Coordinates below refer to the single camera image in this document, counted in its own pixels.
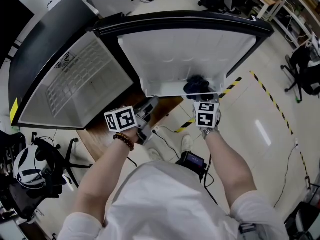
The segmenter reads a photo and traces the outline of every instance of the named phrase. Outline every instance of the floor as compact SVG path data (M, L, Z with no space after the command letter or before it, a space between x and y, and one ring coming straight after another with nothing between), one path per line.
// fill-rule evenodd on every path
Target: floor
M198 0L155 0L151 3L135 2L136 9L133 15L171 10L204 10L198 6ZM220 103L222 120L219 125L220 132L229 145L234 148L248 163L258 190L264 195L271 205L274 205L284 186L284 177L287 169L288 157L295 145L295 138L299 141L299 150L293 150L289 161L289 169L286 177L286 187L276 210L285 219L291 209L302 198L306 189L306 172L300 156L300 151L308 168L311 179L315 179L319 171L319 140L315 137L319 131L318 97L310 97L304 94L302 104L297 104L293 91L285 93L284 89L290 86L290 80L280 70L280 65L285 63L285 55L292 54L293 50L281 33L277 30L265 41L258 50L252 54L228 79L226 85L231 84L238 77L242 77ZM291 135L282 115L276 109L269 96L259 83L250 74L253 71L262 81L266 89L273 96L280 109L283 111L294 135ZM171 130L176 130L193 117L193 102L185 99L162 122ZM264 128L262 135L258 126ZM54 143L61 145L61 152L65 154L70 139L78 138L75 131L43 130L21 128L27 140L31 140L32 131L37 131L38 136L54 137ZM209 150L201 137L198 128L192 124L181 133L172 133L164 127L160 127L158 134L165 138L178 154L181 152L181 141L184 135L191 135L194 145L193 152L209 161ZM163 140L154 136L145 147L137 145L129 157L138 165L149 162L147 149L157 149L168 162L175 163L177 157L169 149ZM93 163L84 144L79 140L73 147L73 162L79 164ZM117 189L127 175L135 169L127 160L124 164ZM74 173L80 182L85 169L75 169ZM224 195L224 188L217 176L214 166L210 173L214 177L214 184L209 187L210 192L216 198L218 204L226 212L229 211ZM72 206L77 194L74 185L65 185L59 199L46 199L39 206L44 216L38 216L44 230L52 235L58 234L64 219L72 211Z

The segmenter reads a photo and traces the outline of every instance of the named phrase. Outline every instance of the yellow black warning tape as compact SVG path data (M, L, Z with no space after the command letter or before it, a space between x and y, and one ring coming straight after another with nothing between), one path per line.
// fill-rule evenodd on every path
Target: yellow black warning tape
M230 86L225 89L225 91L223 93L221 93L219 95L219 101L226 96L237 84L239 84L239 82L242 80L242 77L239 77L237 80L235 80L232 84L230 84Z
M302 155L302 152L300 152L300 155L301 155L301 159L302 159L302 162L304 165L304 170L305 170L306 176L309 177L306 162L305 162L304 156Z
M275 105L275 107L279 110L279 112L281 113L282 115L282 118L284 119L284 121L286 122L286 126L288 127L291 135L294 134L294 132L292 131L290 125L289 125L289 122L288 120L286 119L284 113L281 111L279 105L276 103L275 99L271 96L270 92L266 89L266 87L263 85L263 83L259 80L259 78L256 76L256 74L252 71L250 71L250 73L254 76L255 80L258 81L258 83L261 85L262 89L264 89L264 91L266 92L266 94L269 95L270 99L272 100L273 104ZM300 152L300 155L301 155L301 159L302 159L302 162L303 162L303 166L304 166L304 170L305 170L305 173L306 173L306 176L308 177L308 170L307 170L307 166L306 166L306 162L305 162L305 159L304 159L304 156L302 155L302 152Z
M254 76L255 80L257 80L257 82L261 85L262 89L264 89L264 91L266 92L266 94L268 94L268 96L270 97L270 100L273 102L273 104L275 105L275 107L276 107L276 108L279 110L279 112L281 113L282 118L283 118L283 120L285 121L286 126L288 127L291 135L293 135L294 132L292 131L292 129L291 129L290 125L289 125L289 122L288 122L288 120L287 120L286 117L285 117L285 114L281 111L281 109L280 109L279 105L276 103L274 97L272 97L272 95L270 94L270 92L266 89L266 87L265 87L264 84L259 80L259 78L256 76L256 74L255 74L253 71L250 71L250 73L251 73L251 75Z
M232 84L230 84L230 86L227 89L225 89L225 91L223 93L221 93L219 95L219 101L221 101L221 99L224 96L226 96L241 80L242 80L242 77L239 77ZM188 126L190 126L191 124L193 124L195 122L196 122L196 120L194 118L190 119L188 122L186 122L184 125L182 125L178 130L176 130L175 133L183 132Z

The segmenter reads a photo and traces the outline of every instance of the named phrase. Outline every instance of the hand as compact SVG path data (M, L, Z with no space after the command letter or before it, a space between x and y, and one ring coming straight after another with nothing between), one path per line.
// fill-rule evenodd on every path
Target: hand
M139 140L137 132L138 132L138 128L134 127L134 128L122 131L121 133L129 137L132 143L134 144Z

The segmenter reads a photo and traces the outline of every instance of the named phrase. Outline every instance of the shoe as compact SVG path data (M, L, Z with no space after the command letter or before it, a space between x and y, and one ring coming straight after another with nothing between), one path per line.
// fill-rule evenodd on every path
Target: shoe
M182 139L182 148L181 148L181 153L189 151L192 152L192 147L194 145L194 141L192 140L190 135L186 135Z
M228 13L234 14L234 15L241 15L241 11L235 7L233 7L231 10L228 10Z
M148 150L149 157L152 161L164 161L162 155L156 151L154 148Z

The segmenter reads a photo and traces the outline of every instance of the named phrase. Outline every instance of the desk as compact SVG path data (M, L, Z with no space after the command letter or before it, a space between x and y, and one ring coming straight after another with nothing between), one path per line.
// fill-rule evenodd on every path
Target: desk
M261 9L261 11L259 12L257 18L261 19L263 17L263 15L265 14L265 12L267 11L267 9L269 8L269 6L273 6L275 4L279 4L281 2L281 0L278 1L274 1L274 0L259 0L261 3L263 3L263 7Z
M129 95L125 95L123 99L118 99L118 103L114 104L115 108L121 106L134 106L146 98L145 94L139 88ZM156 125L161 119L168 115L176 106L184 99L181 96L177 97L162 97L159 98L159 104L151 114L150 127ZM113 142L114 132L110 132L103 113L99 114L85 130L77 130L83 144L89 151L95 161L103 156L104 152Z

